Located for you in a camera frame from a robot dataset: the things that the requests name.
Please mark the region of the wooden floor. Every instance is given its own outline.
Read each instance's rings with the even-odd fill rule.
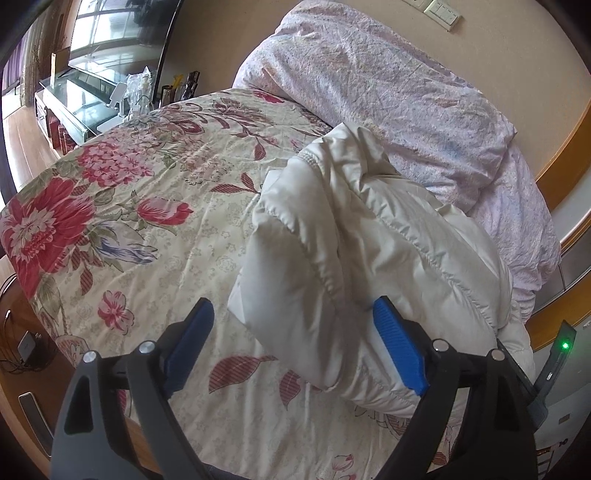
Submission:
[[[21,190],[57,157],[37,125],[34,107],[20,107],[3,120],[3,127],[12,178]]]

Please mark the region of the television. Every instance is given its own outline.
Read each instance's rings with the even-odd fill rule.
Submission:
[[[154,92],[183,0],[81,0],[69,65],[112,83],[148,67]]]

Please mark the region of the wooden nightstand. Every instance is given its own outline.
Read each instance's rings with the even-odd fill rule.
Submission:
[[[15,318],[14,333],[12,328],[7,329],[7,340],[13,350],[16,350],[18,341],[27,330],[40,333],[43,340],[47,341],[48,334],[25,298],[18,280],[8,287],[0,299],[0,319],[2,321],[4,321],[8,309],[12,311]],[[0,341],[4,342],[4,333],[1,328],[0,336]],[[40,372],[24,372],[13,375],[0,370],[0,413],[25,453],[47,477],[50,474],[50,458],[43,452],[28,424],[18,396],[26,392],[33,392],[43,416],[53,431],[59,416],[61,402],[73,373],[74,367],[60,352],[56,354],[49,366]],[[127,419],[127,427],[140,463],[152,471],[159,472],[139,425]]]

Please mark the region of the red flower print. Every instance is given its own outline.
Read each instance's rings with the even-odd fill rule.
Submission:
[[[337,455],[332,463],[335,472],[344,472],[353,466],[353,455]]]
[[[99,317],[105,321],[105,325],[111,330],[117,329],[126,335],[129,327],[134,324],[134,314],[125,308],[126,298],[123,292],[103,293],[103,299],[99,302]]]
[[[142,200],[137,207],[138,215],[157,225],[180,225],[193,213],[189,204],[152,197]]]
[[[277,98],[276,96],[271,95],[270,93],[256,91],[254,92],[254,95],[255,97],[262,98],[264,101],[269,103],[285,103],[284,100],[281,100],[280,98]]]
[[[2,244],[27,298],[32,298],[43,272],[64,264],[64,250],[75,244],[95,214],[91,198],[70,197],[73,180],[52,178],[35,198],[22,205],[18,196],[0,222]]]
[[[141,177],[154,175],[143,157],[136,152],[118,151],[116,145],[105,148],[104,145],[83,147],[78,157],[78,164],[84,167],[82,177],[89,182],[97,182],[99,187],[115,187],[127,185]]]

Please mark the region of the black cable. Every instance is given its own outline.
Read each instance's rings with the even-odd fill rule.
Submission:
[[[12,283],[16,280],[16,278],[17,278],[17,276],[15,274],[13,274],[4,281],[4,283],[2,284],[2,287],[0,287],[0,299],[4,296],[4,294],[7,292],[8,288],[12,285]],[[57,355],[57,351],[58,351],[57,345],[54,344],[53,351],[50,351],[51,340],[48,337],[47,342],[46,342],[46,351],[49,355],[47,362],[45,362],[45,364],[40,367],[29,367],[28,365],[26,365],[22,361],[22,359],[19,359],[17,357],[13,348],[11,347],[10,343],[8,342],[7,327],[6,327],[6,325],[8,323],[8,319],[11,320],[11,332],[12,332],[12,338],[14,339],[15,338],[15,336],[14,336],[14,322],[12,320],[12,312],[10,311],[10,309],[7,310],[6,315],[4,317],[4,322],[2,324],[2,338],[4,340],[5,345],[3,346],[0,343],[0,353],[3,356],[3,358],[0,358],[0,368],[4,372],[9,373],[9,374],[14,374],[14,375],[22,374],[24,372],[40,372],[40,371],[46,369]],[[11,365],[12,369],[8,370],[5,366],[5,364]]]

